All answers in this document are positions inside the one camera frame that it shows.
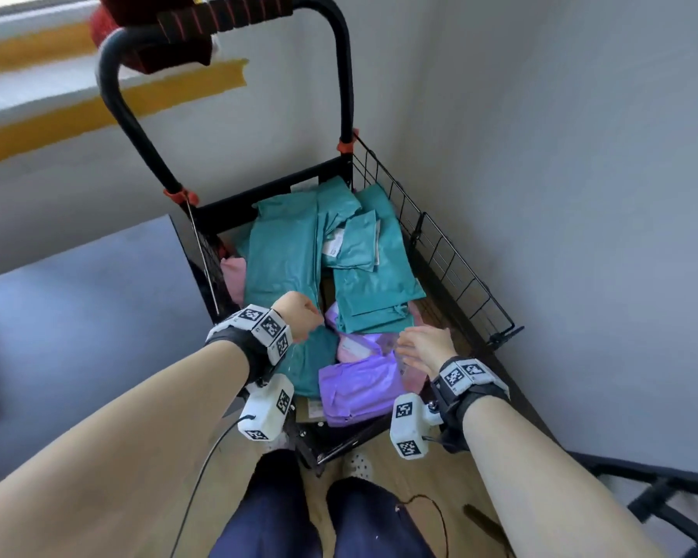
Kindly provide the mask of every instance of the white wall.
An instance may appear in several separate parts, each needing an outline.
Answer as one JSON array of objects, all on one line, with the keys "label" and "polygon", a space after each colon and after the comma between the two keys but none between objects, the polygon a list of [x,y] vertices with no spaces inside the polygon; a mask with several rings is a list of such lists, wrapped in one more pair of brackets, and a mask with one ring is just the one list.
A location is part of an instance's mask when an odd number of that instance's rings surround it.
[{"label": "white wall", "polygon": [[698,0],[447,0],[391,161],[568,449],[698,472]]},{"label": "white wall", "polygon": [[[432,1],[336,0],[351,32],[355,125],[380,148],[391,148],[411,99],[414,53],[428,45]],[[226,57],[250,60],[248,86],[142,120],[184,185],[209,202],[336,156],[338,80],[323,17],[300,10],[222,35],[220,45]],[[167,211],[176,215],[161,191],[118,127],[0,163],[0,273]]]}]

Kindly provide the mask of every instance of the orange clip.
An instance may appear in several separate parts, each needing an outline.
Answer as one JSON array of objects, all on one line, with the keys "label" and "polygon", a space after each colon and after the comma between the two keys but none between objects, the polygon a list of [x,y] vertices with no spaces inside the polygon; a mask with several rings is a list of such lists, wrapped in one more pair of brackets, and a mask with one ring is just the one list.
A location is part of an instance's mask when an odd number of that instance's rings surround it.
[{"label": "orange clip", "polygon": [[352,155],[354,154],[354,141],[356,140],[357,137],[359,137],[359,129],[352,129],[354,131],[354,137],[351,140],[351,143],[343,143],[341,139],[339,139],[339,144],[336,146],[336,150],[341,152],[343,155]]},{"label": "orange clip", "polygon": [[167,189],[164,189],[163,193],[169,198],[171,198],[173,200],[173,203],[176,203],[178,205],[185,204],[187,200],[191,205],[195,207],[199,205],[199,196],[197,196],[194,192],[186,188],[176,193],[171,193]]}]

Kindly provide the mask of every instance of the hand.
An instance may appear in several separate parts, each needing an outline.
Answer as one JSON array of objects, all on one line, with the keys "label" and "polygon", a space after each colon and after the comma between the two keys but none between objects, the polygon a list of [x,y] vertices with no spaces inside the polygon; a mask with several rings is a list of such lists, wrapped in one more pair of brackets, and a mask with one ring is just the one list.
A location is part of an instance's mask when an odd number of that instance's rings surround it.
[{"label": "hand", "polygon": [[442,365],[456,355],[449,329],[424,325],[409,327],[400,333],[396,353],[408,365],[436,378]]},{"label": "hand", "polygon": [[323,315],[313,302],[299,291],[288,291],[271,306],[292,331],[292,340],[302,342],[318,325],[323,324]]}]

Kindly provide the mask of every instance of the teal mailer bag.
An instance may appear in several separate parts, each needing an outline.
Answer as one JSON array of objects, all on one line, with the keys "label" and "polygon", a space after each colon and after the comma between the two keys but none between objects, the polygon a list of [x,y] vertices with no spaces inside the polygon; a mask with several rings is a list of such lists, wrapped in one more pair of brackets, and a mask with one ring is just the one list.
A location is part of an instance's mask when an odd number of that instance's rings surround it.
[{"label": "teal mailer bag", "polygon": [[[356,197],[363,211],[374,210],[380,218],[378,264],[372,272],[359,269],[333,271],[340,325],[343,332],[359,332],[391,323],[394,331],[403,330],[408,321],[406,304],[424,298],[426,294],[411,272],[400,225],[382,187],[373,184]],[[364,314],[367,315],[361,320],[354,319]]]},{"label": "teal mailer bag", "polygon": [[318,193],[318,213],[326,215],[326,235],[332,233],[361,207],[359,200],[354,197],[340,176],[320,184],[315,191]]},{"label": "teal mailer bag", "polygon": [[375,269],[377,219],[374,211],[355,215],[323,244],[323,265],[333,269]]},{"label": "teal mailer bag", "polygon": [[[248,241],[245,302],[269,307],[285,292],[299,291],[318,305],[325,215],[316,192],[274,196],[256,204],[259,216]],[[277,372],[288,375],[298,395],[319,398],[318,370],[335,363],[338,337],[319,327],[294,344]]]}]

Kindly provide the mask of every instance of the red cloth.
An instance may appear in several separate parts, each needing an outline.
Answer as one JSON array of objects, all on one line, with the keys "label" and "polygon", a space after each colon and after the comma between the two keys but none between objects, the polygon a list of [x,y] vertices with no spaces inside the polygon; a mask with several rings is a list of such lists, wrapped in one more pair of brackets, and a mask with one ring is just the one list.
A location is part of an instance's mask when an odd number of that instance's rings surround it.
[{"label": "red cloth", "polygon": [[[193,5],[194,0],[101,0],[101,7],[90,19],[91,38],[99,46],[118,27],[157,24],[159,12]],[[151,74],[187,62],[206,66],[211,56],[212,40],[205,38],[177,45],[151,46],[126,57],[124,65]]]}]

